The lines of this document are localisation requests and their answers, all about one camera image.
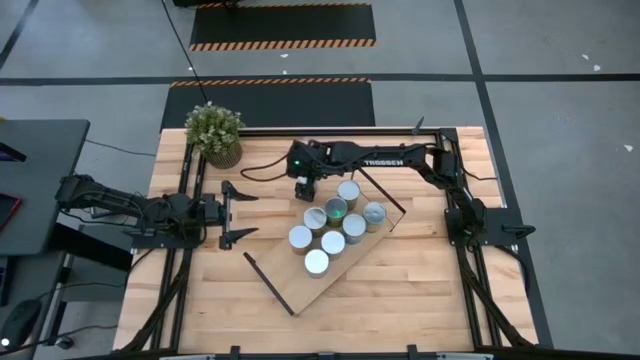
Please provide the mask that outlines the pineapple label tin can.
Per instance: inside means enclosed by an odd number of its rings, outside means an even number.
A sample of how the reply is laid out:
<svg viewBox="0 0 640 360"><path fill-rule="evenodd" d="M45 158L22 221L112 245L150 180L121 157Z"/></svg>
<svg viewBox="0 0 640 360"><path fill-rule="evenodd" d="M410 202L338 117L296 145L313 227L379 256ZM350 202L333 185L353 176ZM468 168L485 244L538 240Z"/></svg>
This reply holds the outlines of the pineapple label tin can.
<svg viewBox="0 0 640 360"><path fill-rule="evenodd" d="M330 260L338 259L346 248L344 235L339 231L327 231L320 241L321 249Z"/></svg>

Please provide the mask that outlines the green label tin can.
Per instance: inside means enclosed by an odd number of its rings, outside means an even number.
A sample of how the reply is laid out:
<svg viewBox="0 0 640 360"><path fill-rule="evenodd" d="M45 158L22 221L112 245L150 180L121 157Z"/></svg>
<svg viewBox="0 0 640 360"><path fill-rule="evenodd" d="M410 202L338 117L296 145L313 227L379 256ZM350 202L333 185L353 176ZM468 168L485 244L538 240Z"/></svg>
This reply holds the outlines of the green label tin can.
<svg viewBox="0 0 640 360"><path fill-rule="evenodd" d="M327 225L337 228L342 226L342 222L348 213L348 204L343 198L335 196L325 202L324 210L327 216Z"/></svg>

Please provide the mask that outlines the potted green plant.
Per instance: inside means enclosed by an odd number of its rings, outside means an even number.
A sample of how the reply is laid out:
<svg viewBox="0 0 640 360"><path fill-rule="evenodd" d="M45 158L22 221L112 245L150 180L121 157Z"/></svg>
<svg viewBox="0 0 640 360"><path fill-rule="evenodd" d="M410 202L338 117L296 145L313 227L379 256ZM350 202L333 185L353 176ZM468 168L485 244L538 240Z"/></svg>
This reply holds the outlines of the potted green plant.
<svg viewBox="0 0 640 360"><path fill-rule="evenodd" d="M193 145L213 167L229 169L242 158L239 132L244 127L240 112L209 101L187 113L187 144Z"/></svg>

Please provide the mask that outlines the red-edged black tablet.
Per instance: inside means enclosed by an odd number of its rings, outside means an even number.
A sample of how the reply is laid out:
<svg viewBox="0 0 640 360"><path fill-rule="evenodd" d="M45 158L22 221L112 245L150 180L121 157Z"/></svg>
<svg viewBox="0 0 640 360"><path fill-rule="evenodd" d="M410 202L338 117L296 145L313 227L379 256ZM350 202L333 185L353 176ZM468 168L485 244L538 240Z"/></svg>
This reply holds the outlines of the red-edged black tablet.
<svg viewBox="0 0 640 360"><path fill-rule="evenodd" d="M21 205L21 198L0 193L0 231L14 217Z"/></svg>

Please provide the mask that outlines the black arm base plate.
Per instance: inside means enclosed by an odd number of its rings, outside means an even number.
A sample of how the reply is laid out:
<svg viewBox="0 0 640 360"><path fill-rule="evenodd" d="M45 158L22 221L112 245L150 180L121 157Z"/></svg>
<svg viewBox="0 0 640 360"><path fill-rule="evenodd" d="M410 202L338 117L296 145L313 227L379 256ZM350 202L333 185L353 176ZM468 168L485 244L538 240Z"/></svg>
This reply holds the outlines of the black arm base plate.
<svg viewBox="0 0 640 360"><path fill-rule="evenodd" d="M132 239L131 246L139 249L192 249L201 244L199 230L187 232L185 236L156 229L125 230L124 234Z"/></svg>
<svg viewBox="0 0 640 360"><path fill-rule="evenodd" d="M512 245L536 231L509 208L447 209L445 221L449 241L456 247Z"/></svg>

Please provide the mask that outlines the black desk leg beam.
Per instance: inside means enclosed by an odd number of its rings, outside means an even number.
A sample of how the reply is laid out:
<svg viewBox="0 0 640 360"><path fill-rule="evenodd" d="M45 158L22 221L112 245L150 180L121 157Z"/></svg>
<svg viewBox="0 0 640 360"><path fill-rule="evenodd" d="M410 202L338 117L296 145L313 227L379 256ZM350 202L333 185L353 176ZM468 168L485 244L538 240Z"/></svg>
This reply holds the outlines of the black desk leg beam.
<svg viewBox="0 0 640 360"><path fill-rule="evenodd" d="M133 256L129 251L60 223L54 226L49 244L53 250L65 251L118 270L129 271L131 268Z"/></svg>

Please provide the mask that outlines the black computer mouse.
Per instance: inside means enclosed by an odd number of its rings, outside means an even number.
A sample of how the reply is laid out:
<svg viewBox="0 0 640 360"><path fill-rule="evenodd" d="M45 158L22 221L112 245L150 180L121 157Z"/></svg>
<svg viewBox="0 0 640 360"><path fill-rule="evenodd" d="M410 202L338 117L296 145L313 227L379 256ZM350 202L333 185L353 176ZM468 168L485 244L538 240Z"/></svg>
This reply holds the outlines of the black computer mouse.
<svg viewBox="0 0 640 360"><path fill-rule="evenodd" d="M0 346L14 350L22 346L32 333L41 311L41 302L29 299L16 305L0 328Z"/></svg>

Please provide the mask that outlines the dark device purple edge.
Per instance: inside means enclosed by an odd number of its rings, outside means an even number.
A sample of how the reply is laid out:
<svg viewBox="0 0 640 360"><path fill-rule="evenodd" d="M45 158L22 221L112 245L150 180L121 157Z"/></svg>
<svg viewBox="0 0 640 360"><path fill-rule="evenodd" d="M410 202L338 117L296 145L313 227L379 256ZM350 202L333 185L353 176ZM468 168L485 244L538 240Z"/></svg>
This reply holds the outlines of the dark device purple edge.
<svg viewBox="0 0 640 360"><path fill-rule="evenodd" d="M24 162L26 155L11 146L0 142L0 161Z"/></svg>

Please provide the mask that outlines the teal cherries label can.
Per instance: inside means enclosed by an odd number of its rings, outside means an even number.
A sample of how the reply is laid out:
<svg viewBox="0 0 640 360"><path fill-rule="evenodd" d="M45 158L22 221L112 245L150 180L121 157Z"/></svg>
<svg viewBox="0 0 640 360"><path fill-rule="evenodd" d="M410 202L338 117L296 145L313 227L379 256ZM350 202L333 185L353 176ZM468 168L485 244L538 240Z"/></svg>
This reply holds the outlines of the teal cherries label can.
<svg viewBox="0 0 640 360"><path fill-rule="evenodd" d="M360 243L366 233L365 219L356 213L346 215L342 222L342 233L348 245Z"/></svg>

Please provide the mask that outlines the wooden shelf black legs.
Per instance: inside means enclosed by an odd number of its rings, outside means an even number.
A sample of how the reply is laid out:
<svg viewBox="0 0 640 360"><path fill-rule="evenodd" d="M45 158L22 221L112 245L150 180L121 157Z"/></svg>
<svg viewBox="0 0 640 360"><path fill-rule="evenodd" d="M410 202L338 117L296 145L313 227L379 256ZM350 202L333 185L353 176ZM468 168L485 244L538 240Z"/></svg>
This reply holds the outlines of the wooden shelf black legs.
<svg viewBox="0 0 640 360"><path fill-rule="evenodd" d="M368 203L378 202L385 207L386 217L378 231L365 233L360 243L348 245L338 259L331 260L323 277L313 278L308 274L304 257L292 251L287 238L280 240L264 254L244 254L249 266L291 316L301 314L347 270L390 235L406 214L406 209L384 189L380 180L373 177L372 171L358 170L351 174L351 179L361 188L355 211L361 213Z"/></svg>

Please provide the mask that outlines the peaches label tin can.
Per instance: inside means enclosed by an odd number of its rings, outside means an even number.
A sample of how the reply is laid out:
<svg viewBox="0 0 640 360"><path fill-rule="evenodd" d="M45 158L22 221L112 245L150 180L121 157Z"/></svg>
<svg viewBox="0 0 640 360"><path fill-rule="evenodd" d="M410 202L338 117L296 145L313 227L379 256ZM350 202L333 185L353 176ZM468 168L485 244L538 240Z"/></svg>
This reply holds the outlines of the peaches label tin can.
<svg viewBox="0 0 640 360"><path fill-rule="evenodd" d="M304 225L294 226L289 231L288 242L295 254L305 255L311 249L313 233Z"/></svg>

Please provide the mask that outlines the oranges label tin can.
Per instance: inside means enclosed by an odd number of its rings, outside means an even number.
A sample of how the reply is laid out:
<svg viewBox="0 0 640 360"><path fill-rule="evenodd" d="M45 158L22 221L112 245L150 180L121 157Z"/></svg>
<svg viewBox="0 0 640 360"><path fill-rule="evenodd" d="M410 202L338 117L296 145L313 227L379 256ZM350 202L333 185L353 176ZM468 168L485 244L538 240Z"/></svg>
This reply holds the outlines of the oranges label tin can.
<svg viewBox="0 0 640 360"><path fill-rule="evenodd" d="M369 202L362 211L368 233L377 232L384 224L387 216L386 208L379 202Z"/></svg>
<svg viewBox="0 0 640 360"><path fill-rule="evenodd" d="M308 208L303 214L303 223L314 238L321 237L327 225L327 214L321 207Z"/></svg>

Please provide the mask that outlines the olive label tin can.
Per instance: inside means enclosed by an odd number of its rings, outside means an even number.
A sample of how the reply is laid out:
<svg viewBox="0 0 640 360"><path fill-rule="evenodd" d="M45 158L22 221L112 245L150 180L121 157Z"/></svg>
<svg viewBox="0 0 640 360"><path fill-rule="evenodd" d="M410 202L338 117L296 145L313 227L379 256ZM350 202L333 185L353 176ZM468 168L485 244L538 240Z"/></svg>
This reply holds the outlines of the olive label tin can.
<svg viewBox="0 0 640 360"><path fill-rule="evenodd" d="M337 193L346 203L348 210L354 210L360 197L360 186L354 180L342 181L337 187Z"/></svg>

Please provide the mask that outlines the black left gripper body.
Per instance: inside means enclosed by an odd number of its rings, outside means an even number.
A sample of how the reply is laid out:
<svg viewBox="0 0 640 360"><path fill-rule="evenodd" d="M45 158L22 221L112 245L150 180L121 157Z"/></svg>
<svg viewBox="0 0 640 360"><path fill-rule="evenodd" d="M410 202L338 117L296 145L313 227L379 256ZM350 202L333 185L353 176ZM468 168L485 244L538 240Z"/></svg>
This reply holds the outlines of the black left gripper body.
<svg viewBox="0 0 640 360"><path fill-rule="evenodd" d="M204 222L207 226L221 226L228 228L231 222L231 200L224 195L218 201L215 195L203 195Z"/></svg>

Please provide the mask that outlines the black hazard-striped floor mat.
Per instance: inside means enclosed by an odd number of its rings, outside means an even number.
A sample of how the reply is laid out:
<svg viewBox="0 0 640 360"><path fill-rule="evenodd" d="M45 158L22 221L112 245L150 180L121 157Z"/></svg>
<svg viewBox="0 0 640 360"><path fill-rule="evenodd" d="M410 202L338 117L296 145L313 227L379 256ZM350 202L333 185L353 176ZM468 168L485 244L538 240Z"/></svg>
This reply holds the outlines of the black hazard-striped floor mat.
<svg viewBox="0 0 640 360"><path fill-rule="evenodd" d="M366 127L375 124L366 77L275 77L178 81L171 84L165 128L182 128L187 113L207 100L248 127Z"/></svg>
<svg viewBox="0 0 640 360"><path fill-rule="evenodd" d="M189 49L195 52L372 47L368 3L205 4L196 10Z"/></svg>

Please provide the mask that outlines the dark grey desk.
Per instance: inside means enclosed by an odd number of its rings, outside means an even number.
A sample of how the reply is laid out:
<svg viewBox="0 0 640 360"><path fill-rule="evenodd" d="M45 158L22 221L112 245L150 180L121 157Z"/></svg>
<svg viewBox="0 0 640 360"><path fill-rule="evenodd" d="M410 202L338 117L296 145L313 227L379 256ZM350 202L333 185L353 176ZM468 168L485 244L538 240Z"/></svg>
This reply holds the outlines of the dark grey desk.
<svg viewBox="0 0 640 360"><path fill-rule="evenodd" d="M22 200L0 229L0 256L46 250L59 213L56 192L74 172L89 127L87 120L0 122L0 143L26 155L23 162L0 161L0 193Z"/></svg>

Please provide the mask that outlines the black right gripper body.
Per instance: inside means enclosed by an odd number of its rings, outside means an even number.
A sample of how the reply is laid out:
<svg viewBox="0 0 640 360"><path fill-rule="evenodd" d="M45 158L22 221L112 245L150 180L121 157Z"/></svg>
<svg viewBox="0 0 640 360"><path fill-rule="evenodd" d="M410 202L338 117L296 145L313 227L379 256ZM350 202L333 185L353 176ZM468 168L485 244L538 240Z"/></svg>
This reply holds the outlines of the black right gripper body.
<svg viewBox="0 0 640 360"><path fill-rule="evenodd" d="M295 189L317 189L317 183L320 179L319 175L313 171L303 171L302 169L294 169L289 173L289 177L295 180Z"/></svg>

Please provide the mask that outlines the pale label tin can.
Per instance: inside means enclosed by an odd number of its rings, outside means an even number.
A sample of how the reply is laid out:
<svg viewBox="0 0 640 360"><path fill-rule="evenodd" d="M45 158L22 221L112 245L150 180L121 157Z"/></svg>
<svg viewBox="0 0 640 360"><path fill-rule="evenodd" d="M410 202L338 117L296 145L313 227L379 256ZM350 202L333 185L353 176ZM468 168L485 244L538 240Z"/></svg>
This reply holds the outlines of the pale label tin can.
<svg viewBox="0 0 640 360"><path fill-rule="evenodd" d="M310 250L304 259L304 267L307 274L314 279L322 278L328 272L330 259L321 249Z"/></svg>

